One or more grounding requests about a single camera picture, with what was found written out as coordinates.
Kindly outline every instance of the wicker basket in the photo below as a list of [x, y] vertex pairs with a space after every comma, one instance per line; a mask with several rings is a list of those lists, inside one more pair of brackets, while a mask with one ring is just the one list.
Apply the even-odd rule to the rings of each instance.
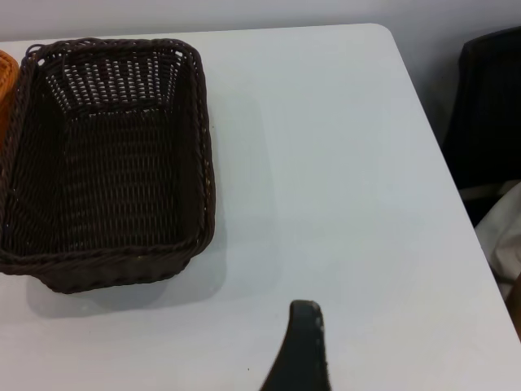
[[9, 111], [15, 96], [18, 63], [7, 53], [0, 51], [0, 145], [9, 124]]
[[31, 46], [0, 163], [1, 272], [63, 293], [172, 277], [214, 231], [199, 53], [169, 39]]

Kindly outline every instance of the table surface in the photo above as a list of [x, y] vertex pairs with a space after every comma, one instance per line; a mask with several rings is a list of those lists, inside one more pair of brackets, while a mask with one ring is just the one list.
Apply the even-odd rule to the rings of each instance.
[[333, 389], [519, 390], [520, 344], [388, 30], [133, 37], [203, 58], [215, 238], [167, 282], [65, 296], [1, 275], [3, 389], [256, 390], [290, 302], [312, 299]]

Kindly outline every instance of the chair backrest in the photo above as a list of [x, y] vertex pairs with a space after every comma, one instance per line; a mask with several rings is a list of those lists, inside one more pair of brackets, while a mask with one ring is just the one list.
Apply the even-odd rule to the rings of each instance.
[[443, 153], [459, 189], [521, 179], [521, 28], [465, 44]]

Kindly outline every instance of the dark brown wicker basket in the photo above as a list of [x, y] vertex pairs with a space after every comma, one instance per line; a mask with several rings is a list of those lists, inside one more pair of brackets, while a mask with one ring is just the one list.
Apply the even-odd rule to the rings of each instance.
[[1, 272], [64, 293], [172, 277], [214, 231], [199, 53], [171, 39], [30, 47], [0, 164]]

